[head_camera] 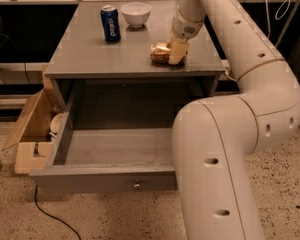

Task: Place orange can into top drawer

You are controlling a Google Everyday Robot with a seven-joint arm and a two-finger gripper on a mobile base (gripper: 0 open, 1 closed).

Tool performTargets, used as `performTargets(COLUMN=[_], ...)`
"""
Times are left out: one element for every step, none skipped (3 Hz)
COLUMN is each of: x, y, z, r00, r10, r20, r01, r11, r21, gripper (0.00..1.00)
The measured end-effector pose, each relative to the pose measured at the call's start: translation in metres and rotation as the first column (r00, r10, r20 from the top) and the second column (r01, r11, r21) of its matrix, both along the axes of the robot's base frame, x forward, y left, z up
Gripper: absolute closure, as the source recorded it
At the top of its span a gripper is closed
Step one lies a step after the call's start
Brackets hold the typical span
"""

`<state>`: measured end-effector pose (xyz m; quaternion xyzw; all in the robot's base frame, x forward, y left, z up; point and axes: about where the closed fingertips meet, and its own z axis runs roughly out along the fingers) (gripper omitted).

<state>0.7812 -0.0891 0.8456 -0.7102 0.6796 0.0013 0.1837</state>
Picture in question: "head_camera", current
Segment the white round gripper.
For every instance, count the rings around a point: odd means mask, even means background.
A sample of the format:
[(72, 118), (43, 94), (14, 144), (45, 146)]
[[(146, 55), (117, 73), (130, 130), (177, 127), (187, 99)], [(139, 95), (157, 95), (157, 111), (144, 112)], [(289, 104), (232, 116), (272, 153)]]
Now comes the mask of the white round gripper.
[[(176, 11), (172, 19), (172, 32), (178, 38), (192, 39), (197, 36), (202, 28), (203, 20), (190, 21), (184, 18), (179, 11)], [(175, 39), (170, 43), (170, 65), (179, 64), (186, 56), (189, 44), (185, 39)]]

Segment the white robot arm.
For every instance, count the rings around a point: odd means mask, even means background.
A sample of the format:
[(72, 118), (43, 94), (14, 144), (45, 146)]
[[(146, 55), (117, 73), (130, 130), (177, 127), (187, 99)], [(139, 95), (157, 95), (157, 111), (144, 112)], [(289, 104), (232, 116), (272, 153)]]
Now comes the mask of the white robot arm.
[(180, 0), (172, 36), (208, 18), (239, 92), (199, 99), (177, 114), (172, 154), (188, 240), (265, 240), (246, 157), (300, 126), (300, 85), (237, 0)]

